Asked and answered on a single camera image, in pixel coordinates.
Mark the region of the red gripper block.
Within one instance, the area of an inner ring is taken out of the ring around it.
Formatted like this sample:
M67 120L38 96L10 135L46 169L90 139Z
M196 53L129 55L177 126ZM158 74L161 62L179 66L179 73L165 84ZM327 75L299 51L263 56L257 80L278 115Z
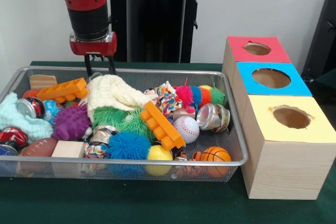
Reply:
M70 48L75 55L82 55L85 58L85 66L88 77L92 76L90 55L102 55L108 58L109 73L116 75L113 55L117 50L117 34L114 31L109 32L106 36L92 41L80 40L74 32L70 33Z

